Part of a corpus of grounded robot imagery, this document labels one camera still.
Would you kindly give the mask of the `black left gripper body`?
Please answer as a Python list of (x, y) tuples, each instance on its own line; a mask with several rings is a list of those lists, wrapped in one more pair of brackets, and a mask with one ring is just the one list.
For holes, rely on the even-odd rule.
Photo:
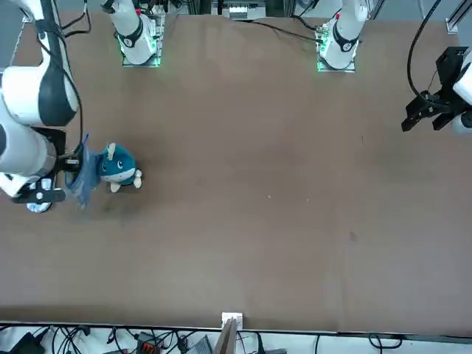
[(426, 98), (450, 111), (467, 111), (471, 107), (471, 48), (450, 46), (436, 60), (440, 90)]

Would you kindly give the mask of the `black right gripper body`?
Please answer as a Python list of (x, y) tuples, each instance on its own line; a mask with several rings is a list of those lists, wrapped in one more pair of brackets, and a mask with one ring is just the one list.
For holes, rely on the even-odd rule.
[(78, 173), (80, 171), (80, 147), (76, 147), (71, 153), (65, 153), (57, 157), (55, 172), (59, 171), (69, 173)]

